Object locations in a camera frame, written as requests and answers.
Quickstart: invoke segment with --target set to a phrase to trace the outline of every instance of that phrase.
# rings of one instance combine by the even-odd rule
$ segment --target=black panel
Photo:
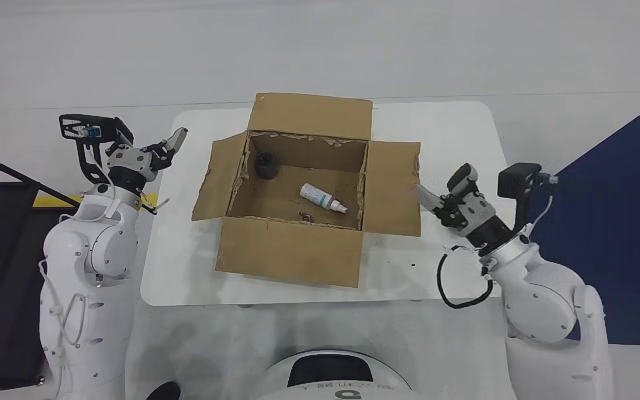
[[[373,382],[366,361],[343,354],[314,354],[299,358],[291,368],[287,387],[323,381]]]

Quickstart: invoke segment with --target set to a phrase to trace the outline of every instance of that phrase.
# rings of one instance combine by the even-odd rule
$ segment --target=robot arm
[[[187,130],[138,149],[118,118],[63,115],[60,127],[63,137],[76,141],[82,171],[94,186],[76,214],[45,239],[40,338],[56,398],[120,400],[133,324],[128,277],[137,252],[135,224],[141,207],[157,210],[143,204],[142,190],[171,165]],[[108,172],[100,160],[103,143],[110,144]]]
[[[597,291],[569,268],[543,259],[526,233],[529,193],[557,183],[540,170],[537,164],[515,164],[500,174],[498,194],[518,201],[514,229],[479,192],[478,174],[469,164],[450,179],[448,195],[418,185],[418,199],[479,249],[481,264],[502,287],[507,362],[517,398],[610,400],[613,372]],[[566,339],[576,324],[580,339]]]

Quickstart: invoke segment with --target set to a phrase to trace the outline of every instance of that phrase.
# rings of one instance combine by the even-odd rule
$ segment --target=small bottle
[[[302,185],[302,188],[300,188],[300,196],[327,210],[333,210],[343,214],[347,213],[347,207],[340,204],[332,195],[308,183],[305,183]]]

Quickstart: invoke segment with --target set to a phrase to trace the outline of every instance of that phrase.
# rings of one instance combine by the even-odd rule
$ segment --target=open cardboard box
[[[257,94],[247,131],[213,143],[192,219],[224,217],[216,270],[357,287],[363,232],[420,236],[420,143],[371,140],[367,100]],[[260,179],[260,152],[278,175]],[[300,197],[310,183],[346,214]],[[300,212],[313,217],[304,222]]]

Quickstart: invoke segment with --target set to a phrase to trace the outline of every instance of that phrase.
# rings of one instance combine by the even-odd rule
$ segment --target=black mount
[[[109,180],[95,164],[89,164],[85,149],[92,152],[98,165],[102,166],[100,145],[112,143],[106,153],[109,156],[121,144],[133,144],[133,133],[120,118],[96,117],[83,114],[65,114],[58,118],[60,131],[65,139],[76,141],[80,169],[93,184],[108,183]]]
[[[550,175],[542,172],[540,164],[516,163],[498,175],[498,196],[516,201],[516,220],[513,233],[524,228],[529,221],[531,193],[536,188],[545,188],[551,194],[557,185],[550,184]]]

